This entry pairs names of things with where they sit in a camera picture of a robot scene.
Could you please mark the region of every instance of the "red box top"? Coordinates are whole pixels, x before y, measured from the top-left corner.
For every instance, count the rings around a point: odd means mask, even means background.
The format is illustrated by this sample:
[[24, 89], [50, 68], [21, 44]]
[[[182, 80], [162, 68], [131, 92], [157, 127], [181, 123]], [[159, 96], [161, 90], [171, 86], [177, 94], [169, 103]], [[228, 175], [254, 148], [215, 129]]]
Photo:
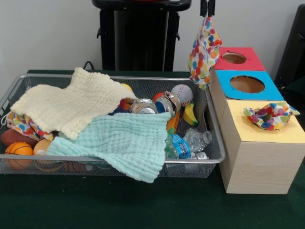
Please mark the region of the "red box top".
[[221, 47], [216, 70], [266, 71], [252, 47]]

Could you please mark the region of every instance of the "circular hole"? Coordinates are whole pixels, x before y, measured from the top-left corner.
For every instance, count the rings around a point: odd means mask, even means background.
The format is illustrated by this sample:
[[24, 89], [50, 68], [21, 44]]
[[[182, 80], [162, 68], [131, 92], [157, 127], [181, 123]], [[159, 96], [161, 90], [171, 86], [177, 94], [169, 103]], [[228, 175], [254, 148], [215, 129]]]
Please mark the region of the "circular hole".
[[265, 89], [262, 81], [246, 75], [239, 75], [230, 80], [233, 88], [246, 93], [259, 93]]
[[247, 58], [244, 55], [235, 52], [226, 52], [223, 55], [225, 61], [229, 63], [242, 64], [245, 63]]

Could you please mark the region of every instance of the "bottle label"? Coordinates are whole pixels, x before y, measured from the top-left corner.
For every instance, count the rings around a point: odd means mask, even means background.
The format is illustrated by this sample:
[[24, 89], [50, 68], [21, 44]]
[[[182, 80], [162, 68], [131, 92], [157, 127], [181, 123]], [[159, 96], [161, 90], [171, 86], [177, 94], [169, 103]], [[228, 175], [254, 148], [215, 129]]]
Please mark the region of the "bottle label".
[[180, 159], [187, 159], [191, 156], [190, 148], [186, 141], [184, 141], [179, 135], [172, 135], [173, 145], [179, 153]]

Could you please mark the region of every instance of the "white wall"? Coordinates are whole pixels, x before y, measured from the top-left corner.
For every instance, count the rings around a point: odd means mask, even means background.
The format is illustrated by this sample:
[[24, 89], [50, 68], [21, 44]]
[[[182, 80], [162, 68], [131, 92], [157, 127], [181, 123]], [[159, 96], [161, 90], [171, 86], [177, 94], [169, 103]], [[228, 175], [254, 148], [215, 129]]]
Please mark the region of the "white wall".
[[[187, 71], [202, 18], [199, 0], [180, 13], [174, 70]], [[216, 0], [214, 25], [226, 46], [253, 46], [272, 77], [297, 6], [304, 0]], [[99, 9], [91, 0], [0, 1], [0, 97], [28, 69], [101, 68]]]
[[[214, 27], [224, 46], [251, 46], [275, 78], [297, 7], [304, 0], [216, 0]], [[180, 13], [180, 42], [174, 70], [186, 71], [188, 53], [199, 30], [200, 1]]]
[[91, 0], [1, 0], [0, 96], [28, 69], [101, 68], [99, 26]]

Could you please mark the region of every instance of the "colorful dotted cloth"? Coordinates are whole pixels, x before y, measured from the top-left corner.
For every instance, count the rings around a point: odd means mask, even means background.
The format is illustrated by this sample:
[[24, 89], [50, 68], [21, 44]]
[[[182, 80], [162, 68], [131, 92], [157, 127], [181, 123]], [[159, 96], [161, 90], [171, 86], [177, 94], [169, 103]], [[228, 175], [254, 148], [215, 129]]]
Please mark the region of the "colorful dotted cloth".
[[262, 109], [244, 108], [244, 115], [264, 130], [278, 130], [288, 123], [290, 116], [299, 114], [286, 101], [267, 104]]
[[205, 17], [197, 34], [189, 59], [190, 79], [205, 89], [210, 82], [210, 68], [212, 68], [219, 57], [219, 50], [223, 42], [213, 28], [212, 18]]
[[32, 139], [40, 141], [42, 139], [47, 139], [49, 141], [53, 140], [53, 134], [42, 131], [39, 126], [37, 126], [31, 118], [26, 115], [17, 115], [14, 113], [12, 123], [10, 127], [24, 136], [28, 136]]

